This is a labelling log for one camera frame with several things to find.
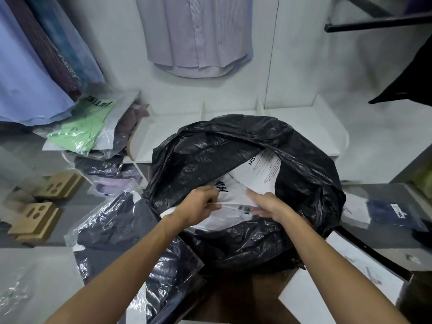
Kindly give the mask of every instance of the clothing rack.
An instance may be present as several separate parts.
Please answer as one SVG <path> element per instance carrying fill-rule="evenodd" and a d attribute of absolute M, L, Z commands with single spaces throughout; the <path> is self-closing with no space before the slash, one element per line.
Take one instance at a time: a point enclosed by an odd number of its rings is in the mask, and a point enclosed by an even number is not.
<path fill-rule="evenodd" d="M 369 21 L 359 21 L 348 24 L 332 24 L 329 16 L 324 30 L 327 33 L 360 31 L 365 29 L 398 27 L 432 23 L 432 12 L 396 17 L 370 0 L 348 0 L 372 17 Z"/>

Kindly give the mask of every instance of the hanging shirt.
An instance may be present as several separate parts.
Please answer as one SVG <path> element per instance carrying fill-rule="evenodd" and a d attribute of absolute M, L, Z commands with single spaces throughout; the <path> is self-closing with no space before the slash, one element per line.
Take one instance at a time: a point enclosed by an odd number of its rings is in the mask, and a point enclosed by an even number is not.
<path fill-rule="evenodd" d="M 105 83 L 92 52 L 57 0 L 26 0 L 44 31 L 81 83 Z"/>
<path fill-rule="evenodd" d="M 0 120 L 33 126 L 69 117 L 73 100 L 51 79 L 5 0 L 0 38 Z"/>
<path fill-rule="evenodd" d="M 6 2 L 51 78 L 70 97 L 79 96 L 81 85 L 78 76 L 52 44 L 25 1 Z"/>
<path fill-rule="evenodd" d="M 230 73 L 253 56 L 252 1 L 137 0 L 148 60 L 183 77 Z"/>

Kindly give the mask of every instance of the light blue shirt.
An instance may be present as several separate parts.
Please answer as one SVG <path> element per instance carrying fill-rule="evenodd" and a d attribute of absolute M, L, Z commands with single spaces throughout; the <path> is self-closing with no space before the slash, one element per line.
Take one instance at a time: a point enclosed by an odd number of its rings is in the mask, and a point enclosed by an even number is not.
<path fill-rule="evenodd" d="M 0 120 L 33 126 L 69 117 L 73 100 L 46 72 L 5 0 L 0 39 Z"/>
<path fill-rule="evenodd" d="M 184 77 L 229 73 L 252 58 L 253 0 L 137 0 L 148 60 Z"/>

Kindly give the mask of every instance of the person's right hand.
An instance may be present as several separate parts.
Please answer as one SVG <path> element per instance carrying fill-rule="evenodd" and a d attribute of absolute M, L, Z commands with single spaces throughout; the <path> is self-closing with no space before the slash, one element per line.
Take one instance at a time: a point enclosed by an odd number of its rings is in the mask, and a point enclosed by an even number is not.
<path fill-rule="evenodd" d="M 252 190 L 246 191 L 249 198 L 252 199 L 261 209 L 252 210 L 252 213 L 264 218 L 271 218 L 275 222 L 281 223 L 287 210 L 293 211 L 290 206 L 280 200 L 271 192 L 259 194 Z"/>

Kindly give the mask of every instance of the blue garment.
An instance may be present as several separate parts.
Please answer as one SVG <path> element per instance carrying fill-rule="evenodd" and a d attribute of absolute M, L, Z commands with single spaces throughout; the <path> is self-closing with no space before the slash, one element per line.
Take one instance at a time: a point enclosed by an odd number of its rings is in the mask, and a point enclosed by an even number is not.
<path fill-rule="evenodd" d="M 5 0 L 0 38 L 0 120 L 32 126 L 70 116 L 73 100 L 51 79 Z"/>
<path fill-rule="evenodd" d="M 137 0 L 148 60 L 189 78 L 235 73 L 252 59 L 253 0 Z"/>
<path fill-rule="evenodd" d="M 48 37 L 83 85 L 105 83 L 92 52 L 57 0 L 26 0 Z"/>

